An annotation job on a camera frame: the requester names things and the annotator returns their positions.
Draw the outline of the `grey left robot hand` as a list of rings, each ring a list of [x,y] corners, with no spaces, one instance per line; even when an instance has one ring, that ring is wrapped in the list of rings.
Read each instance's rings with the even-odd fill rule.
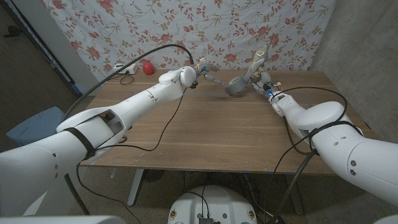
[[[218,72],[219,71],[219,67],[217,67],[216,65],[206,63],[206,62],[198,62],[196,64],[195,68],[196,68],[196,76],[197,77],[203,76],[204,79],[209,82],[213,82],[218,85],[224,85],[224,83],[220,79],[214,77],[213,75],[210,75],[210,72]]]

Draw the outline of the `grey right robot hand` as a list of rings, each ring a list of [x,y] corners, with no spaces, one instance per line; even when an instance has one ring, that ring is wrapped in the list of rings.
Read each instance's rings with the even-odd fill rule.
[[[269,95],[272,91],[271,76],[265,71],[256,70],[249,77],[249,83],[260,94]]]

